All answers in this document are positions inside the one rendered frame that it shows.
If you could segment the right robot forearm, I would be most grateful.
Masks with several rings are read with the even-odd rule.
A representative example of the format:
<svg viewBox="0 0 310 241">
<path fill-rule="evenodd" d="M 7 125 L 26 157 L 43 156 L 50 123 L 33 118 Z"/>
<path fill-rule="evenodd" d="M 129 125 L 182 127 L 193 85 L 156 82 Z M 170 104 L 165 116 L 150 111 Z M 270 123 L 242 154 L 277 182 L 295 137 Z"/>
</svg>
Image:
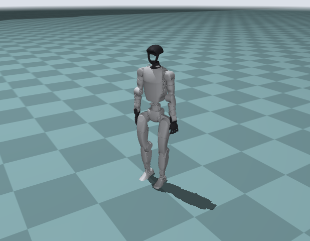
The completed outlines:
<svg viewBox="0 0 310 241">
<path fill-rule="evenodd" d="M 133 108 L 133 110 L 136 108 L 137 112 L 140 111 L 141 98 L 142 98 L 142 96 L 138 96 L 138 95 L 134 94 L 134 108 Z"/>
</svg>

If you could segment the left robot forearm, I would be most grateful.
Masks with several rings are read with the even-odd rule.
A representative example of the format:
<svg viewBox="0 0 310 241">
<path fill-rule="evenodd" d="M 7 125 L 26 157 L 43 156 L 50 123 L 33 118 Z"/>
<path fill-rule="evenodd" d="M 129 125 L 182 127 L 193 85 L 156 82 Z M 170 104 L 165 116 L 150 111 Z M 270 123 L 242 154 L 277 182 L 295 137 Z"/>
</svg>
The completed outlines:
<svg viewBox="0 0 310 241">
<path fill-rule="evenodd" d="M 174 95 L 171 95 L 171 102 L 168 103 L 169 107 L 169 116 L 172 118 L 172 122 L 177 120 L 176 117 L 176 99 Z"/>
</svg>

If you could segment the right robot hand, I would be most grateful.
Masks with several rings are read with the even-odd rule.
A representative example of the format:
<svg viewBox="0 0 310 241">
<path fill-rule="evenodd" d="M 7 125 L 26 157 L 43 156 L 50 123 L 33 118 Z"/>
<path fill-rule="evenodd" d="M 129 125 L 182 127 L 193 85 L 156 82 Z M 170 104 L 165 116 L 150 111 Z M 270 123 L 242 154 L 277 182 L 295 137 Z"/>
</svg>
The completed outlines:
<svg viewBox="0 0 310 241">
<path fill-rule="evenodd" d="M 138 118 L 138 116 L 139 116 L 139 113 L 140 113 L 140 111 L 137 112 L 137 109 L 135 108 L 135 109 L 134 109 L 134 114 L 135 114 L 135 124 L 136 124 L 136 125 L 137 125 L 137 118 Z"/>
</svg>

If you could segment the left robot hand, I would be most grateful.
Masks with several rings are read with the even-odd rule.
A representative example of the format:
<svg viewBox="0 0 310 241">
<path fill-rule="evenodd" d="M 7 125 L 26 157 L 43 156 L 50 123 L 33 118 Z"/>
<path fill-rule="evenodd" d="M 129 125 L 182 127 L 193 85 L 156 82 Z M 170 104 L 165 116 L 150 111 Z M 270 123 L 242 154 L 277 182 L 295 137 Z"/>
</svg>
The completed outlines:
<svg viewBox="0 0 310 241">
<path fill-rule="evenodd" d="M 171 123 L 169 128 L 169 130 L 171 129 L 170 134 L 174 134 L 176 133 L 176 131 L 178 132 L 178 124 L 176 122 L 177 120 L 172 122 L 172 118 L 170 117 L 170 123 Z"/>
</svg>

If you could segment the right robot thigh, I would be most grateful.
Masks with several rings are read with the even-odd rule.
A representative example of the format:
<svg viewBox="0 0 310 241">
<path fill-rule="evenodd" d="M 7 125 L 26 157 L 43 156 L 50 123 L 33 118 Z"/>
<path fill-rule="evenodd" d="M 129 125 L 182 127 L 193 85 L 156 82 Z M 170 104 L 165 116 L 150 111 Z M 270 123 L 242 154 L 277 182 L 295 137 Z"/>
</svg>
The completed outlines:
<svg viewBox="0 0 310 241">
<path fill-rule="evenodd" d="M 145 151 L 150 151 L 152 148 L 152 143 L 148 141 L 148 121 L 150 120 L 147 118 L 147 111 L 142 112 L 137 118 L 137 137 Z"/>
</svg>

